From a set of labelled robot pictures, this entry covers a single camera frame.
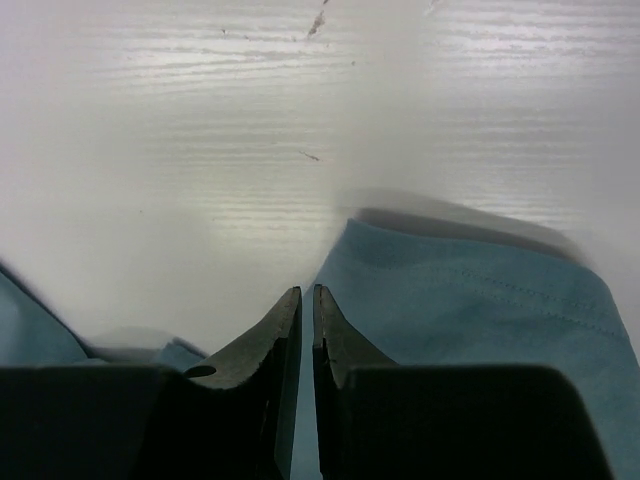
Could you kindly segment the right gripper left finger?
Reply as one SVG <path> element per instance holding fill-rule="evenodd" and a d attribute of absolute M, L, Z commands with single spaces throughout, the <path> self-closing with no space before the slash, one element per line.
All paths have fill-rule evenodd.
<path fill-rule="evenodd" d="M 5 368 L 5 479 L 286 479 L 302 293 L 185 372 L 159 365 Z"/>

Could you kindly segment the grey-blue t shirt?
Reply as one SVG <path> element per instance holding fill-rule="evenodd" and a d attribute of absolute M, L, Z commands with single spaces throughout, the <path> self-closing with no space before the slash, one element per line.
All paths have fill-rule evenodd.
<path fill-rule="evenodd" d="M 542 364 L 577 387 L 614 474 L 639 475 L 639 364 L 607 285 L 506 243 L 414 236 L 350 221 L 316 280 L 392 359 Z"/>

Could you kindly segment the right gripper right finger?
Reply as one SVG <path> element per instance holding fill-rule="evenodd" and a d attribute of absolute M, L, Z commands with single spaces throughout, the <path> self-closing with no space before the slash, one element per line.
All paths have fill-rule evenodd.
<path fill-rule="evenodd" d="M 313 292 L 313 374 L 326 479 L 608 479 L 584 403 L 541 366 L 402 366 Z"/>

